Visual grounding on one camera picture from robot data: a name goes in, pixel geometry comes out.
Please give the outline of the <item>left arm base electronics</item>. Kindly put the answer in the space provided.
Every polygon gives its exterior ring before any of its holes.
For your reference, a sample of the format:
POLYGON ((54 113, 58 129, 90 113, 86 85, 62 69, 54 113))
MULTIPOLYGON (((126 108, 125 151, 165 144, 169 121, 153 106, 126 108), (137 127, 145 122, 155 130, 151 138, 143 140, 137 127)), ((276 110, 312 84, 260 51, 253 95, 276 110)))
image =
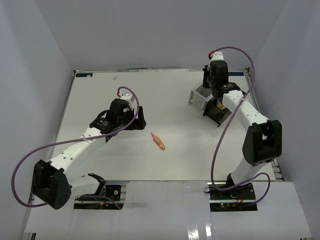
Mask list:
POLYGON ((71 195, 74 208, 85 210, 121 210, 124 206, 126 186, 89 173, 72 182, 71 195))

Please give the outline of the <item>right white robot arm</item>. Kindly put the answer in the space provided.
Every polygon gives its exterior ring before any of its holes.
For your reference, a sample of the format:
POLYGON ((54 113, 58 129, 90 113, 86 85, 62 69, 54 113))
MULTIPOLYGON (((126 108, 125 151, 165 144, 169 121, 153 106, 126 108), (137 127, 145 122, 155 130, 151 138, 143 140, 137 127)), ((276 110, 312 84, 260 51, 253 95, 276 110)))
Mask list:
POLYGON ((243 158, 227 176, 225 185, 215 190, 226 192, 236 200, 244 193, 247 185, 258 176, 258 172, 282 154, 282 124, 261 114, 245 98, 245 92, 229 81, 228 65, 224 60, 212 60, 205 70, 203 87, 210 89, 224 107, 231 112, 231 119, 237 119, 246 131, 242 145, 243 158))

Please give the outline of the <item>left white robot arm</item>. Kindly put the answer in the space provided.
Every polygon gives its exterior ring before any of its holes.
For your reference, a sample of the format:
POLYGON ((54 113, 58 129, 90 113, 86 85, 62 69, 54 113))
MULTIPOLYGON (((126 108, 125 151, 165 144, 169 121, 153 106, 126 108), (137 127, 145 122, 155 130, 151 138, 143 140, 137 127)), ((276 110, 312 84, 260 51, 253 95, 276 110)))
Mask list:
POLYGON ((73 178, 72 174, 119 130, 143 130, 146 127, 143 108, 139 106, 135 112, 132 106, 134 99, 130 93, 114 99, 110 108, 90 123, 78 142, 49 161, 38 161, 33 170, 32 194, 55 210, 62 208, 73 197, 105 198, 108 182, 103 177, 88 173, 73 178))

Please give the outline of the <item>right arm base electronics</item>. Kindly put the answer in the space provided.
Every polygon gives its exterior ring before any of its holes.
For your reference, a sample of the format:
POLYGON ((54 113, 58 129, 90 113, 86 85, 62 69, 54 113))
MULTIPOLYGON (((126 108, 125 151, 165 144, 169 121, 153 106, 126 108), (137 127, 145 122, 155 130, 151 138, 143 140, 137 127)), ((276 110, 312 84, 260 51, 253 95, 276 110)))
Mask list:
POLYGON ((218 191, 213 188, 212 184, 209 184, 204 192, 209 195, 209 206, 212 213, 255 212, 258 210, 252 183, 229 191, 218 191))

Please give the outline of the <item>orange highlighter marker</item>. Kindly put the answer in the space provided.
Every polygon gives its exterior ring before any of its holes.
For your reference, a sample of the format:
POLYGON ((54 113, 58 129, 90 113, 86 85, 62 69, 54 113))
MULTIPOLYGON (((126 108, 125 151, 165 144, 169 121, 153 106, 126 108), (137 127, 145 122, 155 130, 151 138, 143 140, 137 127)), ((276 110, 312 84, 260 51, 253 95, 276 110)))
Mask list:
POLYGON ((224 110, 226 107, 223 105, 223 104, 221 104, 221 103, 218 103, 217 105, 216 105, 219 109, 221 109, 221 110, 224 110))

